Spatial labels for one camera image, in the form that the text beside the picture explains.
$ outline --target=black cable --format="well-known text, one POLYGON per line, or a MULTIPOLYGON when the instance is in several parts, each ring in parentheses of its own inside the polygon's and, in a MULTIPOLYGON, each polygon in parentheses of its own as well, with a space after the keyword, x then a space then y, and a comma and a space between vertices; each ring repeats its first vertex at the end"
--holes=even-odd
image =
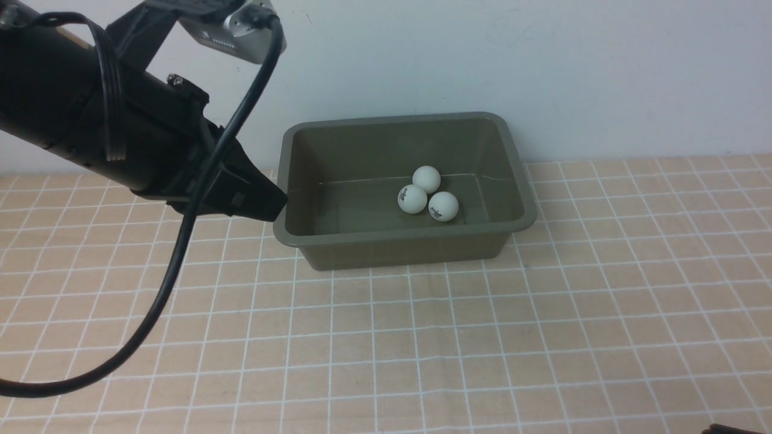
POLYGON ((212 151, 212 155, 201 170, 201 177, 198 179, 193 195, 191 196, 191 201, 185 209, 185 216, 182 219, 180 232, 177 237, 177 242, 174 244, 174 251, 171 254, 171 260, 169 262, 169 267, 166 270, 163 283, 161 284, 161 288, 158 291, 158 295, 156 296, 153 305, 147 312, 147 316, 142 321, 142 324, 140 324, 137 331, 134 332, 128 342, 112 358, 97 368, 94 368, 92 371, 75 378, 50 383, 20 383, 0 380, 0 396, 8 396, 11 398, 47 398, 50 396, 65 395, 88 387, 112 374, 124 364, 126 360, 134 355, 134 352, 137 351, 153 330, 153 327, 158 322, 158 318, 161 317, 161 313, 163 313, 164 308, 169 301, 171 292, 174 289, 174 284, 177 282, 183 259, 185 259, 185 252, 188 250, 188 244, 190 243, 191 234, 193 233, 193 226, 196 217, 198 216, 198 209, 201 207, 204 197, 212 186, 212 182, 214 181, 213 178, 217 174, 219 165, 222 162, 225 153, 228 151, 230 144, 252 113, 252 109, 260 99, 262 92, 265 90, 266 85, 273 74, 273 70, 276 68, 277 62, 279 61, 279 55, 281 54, 284 41, 284 30, 281 22, 275 15, 270 15, 267 18, 263 16, 261 17, 261 20, 265 24, 265 27, 272 31, 271 45, 268 54, 255 81, 249 88, 249 92, 246 94, 241 105, 239 105, 238 110, 236 110, 233 118, 223 131, 222 136, 220 136, 215 145, 215 149, 212 151))
POLYGON ((65 24, 85 24, 91 31, 99 61, 102 82, 103 111, 105 116, 105 158, 108 161, 126 159, 126 135, 124 132, 124 89, 120 79, 120 67, 113 43, 105 29, 76 12, 47 12, 35 17, 20 29, 41 25, 60 27, 65 24))

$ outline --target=grid pattern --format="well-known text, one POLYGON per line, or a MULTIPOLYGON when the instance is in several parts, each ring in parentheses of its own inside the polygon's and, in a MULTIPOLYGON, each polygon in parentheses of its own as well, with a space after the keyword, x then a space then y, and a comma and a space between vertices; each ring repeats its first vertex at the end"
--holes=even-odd
MULTIPOLYGON (((772 429, 772 155, 531 164, 487 261, 313 271, 202 219, 148 342, 98 385, 0 398, 0 433, 772 429)), ((111 356, 180 217, 93 175, 0 179, 0 377, 111 356)))

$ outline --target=ping pong ball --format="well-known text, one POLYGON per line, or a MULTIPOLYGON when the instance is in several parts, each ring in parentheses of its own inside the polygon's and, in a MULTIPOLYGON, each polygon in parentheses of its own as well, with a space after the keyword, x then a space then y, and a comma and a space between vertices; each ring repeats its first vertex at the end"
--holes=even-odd
POLYGON ((407 185, 399 192, 397 203, 402 211, 408 214, 418 214, 426 208, 428 196, 423 188, 417 185, 407 185))
POLYGON ((419 168, 413 174, 413 185, 423 188, 428 195, 437 191, 441 180, 439 172, 432 166, 419 168))
POLYGON ((437 193, 429 202, 429 214, 438 222, 450 222, 459 214, 459 200, 448 192, 437 193))

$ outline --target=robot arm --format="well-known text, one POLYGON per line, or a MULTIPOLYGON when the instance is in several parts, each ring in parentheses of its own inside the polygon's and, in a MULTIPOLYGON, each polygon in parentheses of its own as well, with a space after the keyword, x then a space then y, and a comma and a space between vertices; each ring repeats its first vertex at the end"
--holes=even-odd
POLYGON ((169 301, 198 215, 276 219, 287 197, 249 162, 235 136, 284 47, 283 28, 266 0, 147 0, 106 30, 79 14, 40 15, 0 0, 0 129, 184 213, 158 295, 112 358, 62 381, 0 379, 0 396, 64 395, 125 363, 169 301), (164 83, 145 72, 177 21, 203 45, 262 64, 225 128, 203 117, 206 92, 180 76, 164 83), (61 30, 74 22, 90 27, 96 47, 61 30))

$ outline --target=olive green tray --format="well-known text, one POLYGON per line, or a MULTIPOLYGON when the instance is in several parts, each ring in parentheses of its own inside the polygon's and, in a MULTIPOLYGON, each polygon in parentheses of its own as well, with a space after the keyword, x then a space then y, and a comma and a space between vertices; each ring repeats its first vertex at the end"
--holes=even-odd
POLYGON ((510 129, 489 113, 297 125, 284 136, 278 184, 289 201, 276 238, 315 270, 489 259, 537 217, 510 129), (459 199, 449 223, 397 205, 423 165, 459 199))

